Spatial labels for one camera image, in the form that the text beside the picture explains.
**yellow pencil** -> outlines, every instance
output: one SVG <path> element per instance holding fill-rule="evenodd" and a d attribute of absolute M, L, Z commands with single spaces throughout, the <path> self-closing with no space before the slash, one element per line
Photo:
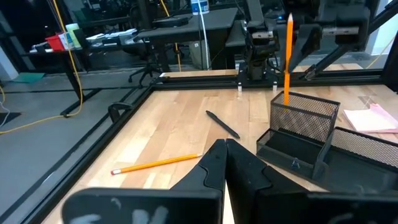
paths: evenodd
<path fill-rule="evenodd" d="M 202 156 L 202 154 L 190 154 L 187 156 L 180 156 L 180 157 L 176 157 L 176 158 L 171 158 L 171 159 L 165 159 L 162 161 L 157 161 L 157 162 L 151 162 L 148 164 L 143 164 L 143 165 L 137 165 L 137 166 L 131 166 L 131 167 L 126 167 L 126 168 L 122 168 L 122 169 L 116 169 L 116 170 L 112 170 L 111 174 L 115 175 L 115 174 L 122 174 L 125 172 L 130 172 L 130 171 L 134 171 L 134 170 L 139 170 L 139 169 L 145 169 L 145 168 L 150 168 L 150 167 L 155 167 L 155 166 L 160 166 L 160 165 L 164 165 L 164 164 L 170 164 L 173 162 L 180 162 L 180 161 L 184 161 L 187 159 L 194 159 L 197 157 Z"/>
<path fill-rule="evenodd" d="M 286 68 L 285 68 L 285 89 L 284 89 L 284 103 L 289 104 L 289 88 L 290 88 L 290 74 L 289 74 L 289 61 L 292 56 L 293 47 L 293 16 L 290 13 L 287 20 L 287 36 L 286 36 Z"/>

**mesh pencil holder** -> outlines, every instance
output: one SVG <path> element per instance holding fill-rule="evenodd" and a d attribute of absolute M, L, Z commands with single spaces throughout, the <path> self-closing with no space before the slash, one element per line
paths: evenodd
<path fill-rule="evenodd" d="M 398 194 L 398 144 L 336 127 L 312 179 L 333 191 Z"/>
<path fill-rule="evenodd" d="M 257 156 L 311 179 L 323 145 L 332 132 L 339 102 L 284 92 L 271 101 L 271 121 L 257 140 Z"/>

